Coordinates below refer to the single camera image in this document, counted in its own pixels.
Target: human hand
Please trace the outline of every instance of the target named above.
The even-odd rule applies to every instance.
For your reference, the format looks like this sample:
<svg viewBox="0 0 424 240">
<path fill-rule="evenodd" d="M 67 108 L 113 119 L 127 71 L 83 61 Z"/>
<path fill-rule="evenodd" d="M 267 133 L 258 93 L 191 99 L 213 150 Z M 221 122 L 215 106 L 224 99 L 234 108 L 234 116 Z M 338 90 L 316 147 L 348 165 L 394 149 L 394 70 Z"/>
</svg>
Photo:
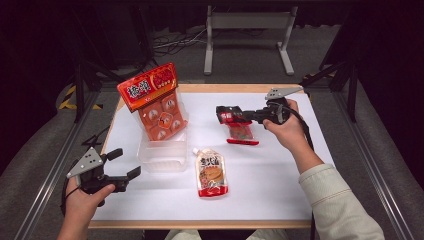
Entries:
<svg viewBox="0 0 424 240">
<path fill-rule="evenodd" d="M 66 195 L 77 187 L 75 177 L 69 179 Z M 77 189 L 66 199 L 65 220 L 58 239 L 86 239 L 88 225 L 96 212 L 97 206 L 115 190 L 115 185 L 109 184 L 96 193 L 89 195 Z"/>
<path fill-rule="evenodd" d="M 287 99 L 289 107 L 296 112 L 299 112 L 297 102 L 291 99 Z M 265 119 L 263 121 L 264 127 L 272 132 L 278 139 L 281 145 L 287 148 L 289 151 L 293 151 L 296 147 L 307 144 L 305 133 L 299 119 L 290 114 L 289 119 L 282 125 L 273 123 L 272 121 Z"/>
</svg>

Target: person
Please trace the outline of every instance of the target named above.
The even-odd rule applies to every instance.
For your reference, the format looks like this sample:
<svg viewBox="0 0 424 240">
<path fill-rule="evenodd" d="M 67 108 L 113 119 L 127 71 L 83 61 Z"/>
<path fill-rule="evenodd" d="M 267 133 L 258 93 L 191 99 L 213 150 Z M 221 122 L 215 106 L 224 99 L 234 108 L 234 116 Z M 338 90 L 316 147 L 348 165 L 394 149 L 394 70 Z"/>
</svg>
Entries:
<svg viewBox="0 0 424 240">
<path fill-rule="evenodd" d="M 288 99 L 288 103 L 291 109 L 298 112 L 295 101 Z M 324 163 L 309 146 L 299 119 L 291 114 L 282 125 L 269 120 L 264 120 L 263 125 L 293 155 L 300 173 L 299 183 L 312 206 L 316 230 L 321 239 L 384 239 L 379 224 L 367 214 L 339 172 L 331 164 Z M 87 227 L 97 204 L 113 189 L 113 186 L 106 186 L 92 196 L 82 191 L 70 195 L 58 239 L 86 239 Z M 193 231 L 184 234 L 177 232 L 173 239 L 187 239 L 184 237 L 188 236 L 198 239 Z M 265 238 L 256 235 L 255 239 Z"/>
</svg>

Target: white metal stand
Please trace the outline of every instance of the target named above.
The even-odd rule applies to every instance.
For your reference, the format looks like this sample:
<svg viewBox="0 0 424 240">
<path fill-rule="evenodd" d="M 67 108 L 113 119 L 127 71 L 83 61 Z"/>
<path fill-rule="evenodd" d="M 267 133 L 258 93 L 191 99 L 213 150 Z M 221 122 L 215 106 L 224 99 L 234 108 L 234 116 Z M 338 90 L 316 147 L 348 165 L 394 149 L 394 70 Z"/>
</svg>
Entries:
<svg viewBox="0 0 424 240">
<path fill-rule="evenodd" d="M 254 28 L 254 29 L 284 29 L 284 39 L 277 42 L 278 51 L 286 70 L 287 75 L 293 75 L 294 70 L 287 54 L 287 44 L 293 29 L 296 18 L 297 7 L 292 7 L 291 12 L 212 12 L 212 7 L 208 6 L 207 13 L 207 45 L 205 56 L 204 74 L 212 74 L 213 41 L 212 29 L 234 29 L 234 28 Z"/>
</svg>

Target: beige jacket sleeve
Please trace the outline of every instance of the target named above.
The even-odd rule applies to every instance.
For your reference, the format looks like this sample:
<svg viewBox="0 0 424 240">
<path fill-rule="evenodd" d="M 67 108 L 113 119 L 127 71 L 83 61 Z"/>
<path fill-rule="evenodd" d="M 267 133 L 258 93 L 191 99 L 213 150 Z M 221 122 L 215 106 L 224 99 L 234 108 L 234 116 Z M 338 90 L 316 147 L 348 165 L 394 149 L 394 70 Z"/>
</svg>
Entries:
<svg viewBox="0 0 424 240">
<path fill-rule="evenodd" d="M 381 227 L 332 165 L 305 171 L 299 183 L 312 206 L 321 239 L 384 239 Z"/>
</svg>

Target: white tabletop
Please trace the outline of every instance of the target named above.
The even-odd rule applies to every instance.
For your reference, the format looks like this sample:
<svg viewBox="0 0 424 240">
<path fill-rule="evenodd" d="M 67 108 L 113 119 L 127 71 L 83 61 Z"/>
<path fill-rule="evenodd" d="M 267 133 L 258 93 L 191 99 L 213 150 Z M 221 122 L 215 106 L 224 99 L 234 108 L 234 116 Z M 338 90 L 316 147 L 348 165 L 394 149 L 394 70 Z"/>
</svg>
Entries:
<svg viewBox="0 0 424 240">
<path fill-rule="evenodd" d="M 219 105 L 261 109 L 265 107 L 265 95 L 181 93 L 180 101 L 189 113 L 186 170 L 142 171 L 129 183 L 126 192 L 111 194 L 106 199 L 93 221 L 309 221 L 311 208 L 298 184 L 299 173 L 290 152 L 256 122 L 251 128 L 259 145 L 229 144 L 225 128 L 216 117 L 215 107 Z M 295 93 L 287 98 L 298 102 L 317 154 L 324 162 L 334 164 L 307 95 Z M 137 151 L 141 131 L 127 107 L 117 111 L 104 151 L 123 148 L 124 155 L 105 165 L 106 174 L 125 175 L 140 165 Z M 228 194 L 216 198 L 198 196 L 193 147 L 212 148 L 225 157 Z"/>
</svg>

